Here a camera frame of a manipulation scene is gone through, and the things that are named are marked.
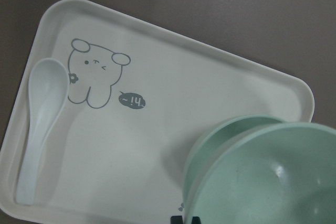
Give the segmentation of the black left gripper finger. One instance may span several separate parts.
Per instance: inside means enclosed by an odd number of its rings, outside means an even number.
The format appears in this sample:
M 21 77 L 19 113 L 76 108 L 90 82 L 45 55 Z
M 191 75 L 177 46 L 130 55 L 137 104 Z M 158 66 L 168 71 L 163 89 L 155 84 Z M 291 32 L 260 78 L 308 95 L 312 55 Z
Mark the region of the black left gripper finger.
M 183 216 L 172 216 L 170 218 L 170 224 L 185 224 Z M 199 217 L 193 217 L 191 224 L 201 224 L 201 219 Z

